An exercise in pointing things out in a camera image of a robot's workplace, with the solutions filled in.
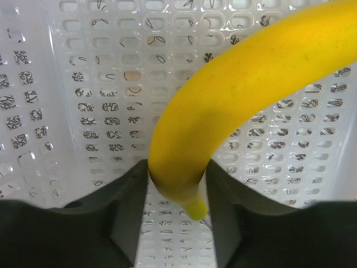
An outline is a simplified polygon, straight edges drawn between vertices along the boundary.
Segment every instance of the plastic basket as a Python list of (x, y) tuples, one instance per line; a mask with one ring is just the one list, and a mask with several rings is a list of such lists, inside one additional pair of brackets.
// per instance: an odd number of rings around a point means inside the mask
[[(199, 67), (320, 2), (0, 0), (0, 197), (60, 207), (118, 178), (147, 157), (160, 113)], [(261, 111), (215, 160), (294, 207), (354, 199), (356, 70)], [(137, 267), (214, 266), (207, 226), (150, 187)]]

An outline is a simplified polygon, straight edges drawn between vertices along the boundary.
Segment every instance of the yellow banana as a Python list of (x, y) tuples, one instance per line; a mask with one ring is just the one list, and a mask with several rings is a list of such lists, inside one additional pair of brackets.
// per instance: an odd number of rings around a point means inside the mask
[(356, 60), (357, 0), (301, 10), (236, 44), (164, 110), (148, 159), (156, 188), (192, 219), (204, 218), (198, 184), (219, 145), (263, 108)]

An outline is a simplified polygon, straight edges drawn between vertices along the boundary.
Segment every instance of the white plastic basket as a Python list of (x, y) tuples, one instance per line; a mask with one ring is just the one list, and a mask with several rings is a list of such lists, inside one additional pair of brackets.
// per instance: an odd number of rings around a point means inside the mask
[[(320, 2), (0, 0), (0, 197), (60, 207), (121, 176), (147, 157), (160, 113), (199, 67)], [(295, 207), (355, 198), (356, 71), (265, 109), (215, 160)], [(137, 267), (215, 267), (207, 226), (153, 187)]]

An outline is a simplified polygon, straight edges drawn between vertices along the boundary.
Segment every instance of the plastic banana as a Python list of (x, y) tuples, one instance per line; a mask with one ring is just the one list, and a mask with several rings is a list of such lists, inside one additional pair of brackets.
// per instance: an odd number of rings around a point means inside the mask
[(203, 66), (164, 110), (148, 159), (156, 188), (192, 219), (203, 219), (198, 184), (220, 144), (265, 107), (356, 60), (356, 0), (309, 7), (237, 43)]

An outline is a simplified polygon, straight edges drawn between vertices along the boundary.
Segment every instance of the perforated basket bottom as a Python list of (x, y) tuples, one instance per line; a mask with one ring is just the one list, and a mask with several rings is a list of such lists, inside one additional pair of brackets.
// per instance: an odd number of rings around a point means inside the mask
[[(121, 176), (147, 157), (162, 110), (197, 69), (319, 2), (0, 0), (0, 197), (61, 206)], [(288, 205), (336, 196), (355, 72), (338, 70), (261, 111), (215, 160)], [(349, 185), (344, 198), (356, 194)], [(137, 267), (214, 267), (213, 252), (204, 224), (149, 190)]]

